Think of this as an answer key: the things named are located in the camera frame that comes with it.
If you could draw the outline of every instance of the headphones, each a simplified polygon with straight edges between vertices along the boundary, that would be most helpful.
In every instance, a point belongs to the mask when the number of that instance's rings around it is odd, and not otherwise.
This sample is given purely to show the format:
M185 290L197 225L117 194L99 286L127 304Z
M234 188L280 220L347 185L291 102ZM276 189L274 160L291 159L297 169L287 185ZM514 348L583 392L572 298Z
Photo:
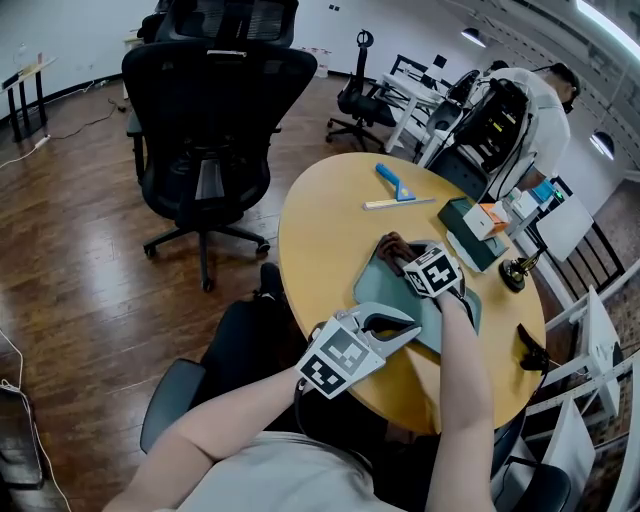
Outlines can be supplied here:
M575 80L575 85L573 86L573 92L571 94L571 99L569 101L565 101L562 104L562 108L564 108L564 113L565 114L570 114L571 111L573 110L573 102L575 101L575 99L580 95L580 82L578 81L578 79L576 78L576 76L573 74L573 72L564 64L562 64L561 62L556 62L555 64L552 64L551 66L543 66L541 68L538 69L534 69L531 72L532 73L537 73L538 71L545 71L545 70L550 70L551 72L562 76L565 81L571 83L572 80L567 80L565 77L567 76L572 76Z

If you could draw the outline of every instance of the chair base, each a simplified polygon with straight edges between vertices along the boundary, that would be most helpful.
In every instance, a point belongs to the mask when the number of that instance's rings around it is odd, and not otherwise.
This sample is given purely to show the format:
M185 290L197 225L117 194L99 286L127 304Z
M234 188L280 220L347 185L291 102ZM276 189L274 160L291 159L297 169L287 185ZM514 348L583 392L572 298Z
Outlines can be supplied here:
M213 281L209 278L209 273L207 271L207 233L210 231L215 231L218 233L223 233L229 236L235 236L237 238L242 238L244 240L249 240L251 242L255 242L258 244L258 248L256 249L256 254L267 254L271 246L266 238L263 238L255 233L251 233L242 228L232 227L232 226L218 226L215 228L207 229L207 230L197 230L197 229L187 229L187 228L178 228L175 227L166 233L162 233L151 240L148 240L142 247L144 248L144 253L148 258L153 258L156 255L156 247L160 244L173 240L175 238L179 238L181 236L187 235L189 233L198 233L200 238L200 277L201 277L201 285L202 289L205 292L210 292L213 290Z
M367 146L364 143L364 140L369 139L375 142L376 144L378 144L378 151L380 153L384 153L384 142L382 142L378 137L376 137L375 135L373 135L372 133L364 129L364 119L360 118L358 119L356 124L353 124L353 123L347 123L346 121L341 121L340 119L334 119L332 117L331 119L329 119L329 122L327 123L327 128L332 128L334 123L340 126L344 126L344 128L329 132L326 137L327 142L331 142L333 140L334 135L342 135L343 133L350 133L352 135L355 135L356 139L358 139L358 142L360 142L360 146L362 146L363 151L367 151Z

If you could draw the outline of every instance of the black device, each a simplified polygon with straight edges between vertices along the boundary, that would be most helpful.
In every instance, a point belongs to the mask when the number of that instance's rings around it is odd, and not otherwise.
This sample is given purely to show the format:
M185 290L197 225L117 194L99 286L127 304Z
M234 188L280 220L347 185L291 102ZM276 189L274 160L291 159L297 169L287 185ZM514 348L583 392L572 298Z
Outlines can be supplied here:
M468 145L490 172L502 165L518 141L527 114L527 95L509 80L491 79L482 103L455 129L456 145Z

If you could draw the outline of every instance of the white box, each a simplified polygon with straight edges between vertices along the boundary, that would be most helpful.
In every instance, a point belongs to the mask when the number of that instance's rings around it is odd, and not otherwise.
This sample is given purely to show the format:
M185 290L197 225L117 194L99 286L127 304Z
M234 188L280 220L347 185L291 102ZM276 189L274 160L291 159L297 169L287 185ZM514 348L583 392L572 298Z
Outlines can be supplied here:
M465 213L462 219L478 240L486 240L504 231L509 225L500 217L490 212L493 204L476 204Z

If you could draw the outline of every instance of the blue handle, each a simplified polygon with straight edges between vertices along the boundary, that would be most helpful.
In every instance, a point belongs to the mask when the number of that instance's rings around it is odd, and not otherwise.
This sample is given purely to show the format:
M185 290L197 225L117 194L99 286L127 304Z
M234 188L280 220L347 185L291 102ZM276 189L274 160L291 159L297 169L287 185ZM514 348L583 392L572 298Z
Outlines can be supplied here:
M386 165L376 164L376 171L378 171L380 176L393 183L396 187L399 185L400 178L393 174L393 172L391 172L391 169L389 169Z

